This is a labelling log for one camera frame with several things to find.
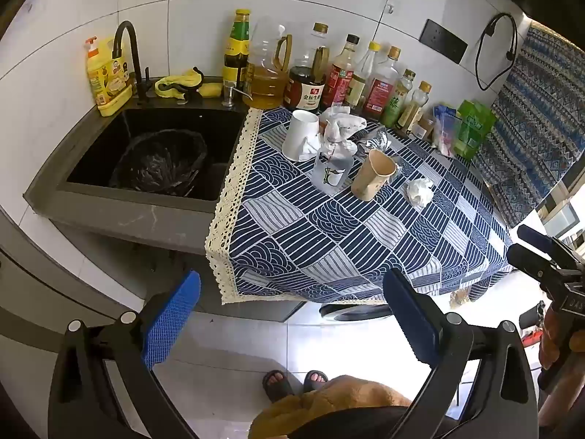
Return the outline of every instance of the black wall socket panel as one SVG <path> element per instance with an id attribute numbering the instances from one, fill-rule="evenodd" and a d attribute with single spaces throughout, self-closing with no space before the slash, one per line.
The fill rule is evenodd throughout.
<path id="1" fill-rule="evenodd" d="M 455 36 L 449 30 L 438 25 L 433 20 L 426 20 L 425 28 L 420 35 L 419 41 L 429 48 L 447 56 L 456 64 L 461 62 L 463 54 L 467 49 L 467 43 Z"/>

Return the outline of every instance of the glass bottle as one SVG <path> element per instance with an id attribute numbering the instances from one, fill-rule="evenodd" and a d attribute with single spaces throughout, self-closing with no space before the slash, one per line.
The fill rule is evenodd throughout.
<path id="1" fill-rule="evenodd" d="M 347 94 L 345 95 L 345 102 L 352 109 L 360 102 L 362 92 L 366 86 L 366 81 L 370 77 L 372 67 L 374 66 L 375 54 L 380 50 L 380 45 L 375 41 L 371 41 L 368 46 L 366 55 L 356 65 L 353 71 L 352 80 L 347 88 Z"/>
<path id="2" fill-rule="evenodd" d="M 400 48 L 392 46 L 388 52 L 388 59 L 374 67 L 368 80 L 367 96 L 362 108 L 362 117 L 365 119 L 380 119 L 388 97 L 400 77 L 398 71 L 394 69 L 394 63 L 398 61 L 399 56 Z"/>
<path id="3" fill-rule="evenodd" d="M 288 73 L 288 84 L 284 90 L 284 106 L 288 110 L 314 112 L 319 108 L 329 64 L 329 48 L 326 46 L 328 28 L 323 23 L 315 23 L 303 56 L 295 60 Z"/>
<path id="4" fill-rule="evenodd" d="M 404 72 L 404 76 L 402 76 L 396 83 L 394 92 L 390 95 L 390 99 L 388 99 L 388 103 L 386 104 L 380 118 L 380 123 L 382 125 L 385 125 L 386 127 L 394 127 L 394 124 L 398 121 L 406 96 L 412 89 L 414 76 L 416 76 L 416 74 L 410 69 L 407 69 Z"/>
<path id="5" fill-rule="evenodd" d="M 244 90 L 244 79 L 250 43 L 250 10 L 239 8 L 233 20 L 232 32 L 227 40 L 223 56 L 223 80 L 232 82 L 232 87 Z"/>
<path id="6" fill-rule="evenodd" d="M 412 93 L 412 99 L 406 106 L 399 121 L 396 122 L 397 129 L 403 135 L 408 135 L 412 124 L 419 121 L 422 116 L 422 107 L 429 100 L 429 92 L 431 92 L 431 85 L 423 80 L 418 89 Z"/>
<path id="7" fill-rule="evenodd" d="M 360 42 L 359 36 L 348 34 L 345 47 L 339 56 L 333 60 L 331 72 L 321 97 L 321 109 L 343 105 L 347 87 L 353 76 L 353 57 L 356 45 Z"/>

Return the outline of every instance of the paper cup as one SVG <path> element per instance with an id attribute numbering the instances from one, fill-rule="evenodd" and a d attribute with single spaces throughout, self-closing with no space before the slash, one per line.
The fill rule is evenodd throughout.
<path id="1" fill-rule="evenodd" d="M 306 110 L 295 110 L 283 142 L 283 155 L 291 161 L 298 161 L 305 139 L 319 133 L 319 117 Z"/>
<path id="2" fill-rule="evenodd" d="M 363 201 L 370 201 L 389 179 L 400 173 L 401 167 L 383 152 L 372 149 L 352 183 L 352 193 Z"/>

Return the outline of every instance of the yellow oil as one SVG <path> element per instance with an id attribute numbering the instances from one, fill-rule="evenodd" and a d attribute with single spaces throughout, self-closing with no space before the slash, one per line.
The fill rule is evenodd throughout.
<path id="1" fill-rule="evenodd" d="M 252 96 L 252 100 L 246 96 L 242 99 L 255 109 L 275 109 L 283 103 L 287 82 L 288 75 L 285 72 L 248 63 L 246 92 Z"/>

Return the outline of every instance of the yellow dish soap bottle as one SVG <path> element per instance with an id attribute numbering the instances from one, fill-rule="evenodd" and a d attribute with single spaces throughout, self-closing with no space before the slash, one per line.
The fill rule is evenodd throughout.
<path id="1" fill-rule="evenodd" d="M 109 117 L 132 96 L 128 64 L 124 60 L 124 53 L 122 57 L 112 59 L 112 38 L 98 44 L 94 36 L 86 43 L 90 45 L 87 52 L 87 76 L 91 92 L 101 115 Z"/>

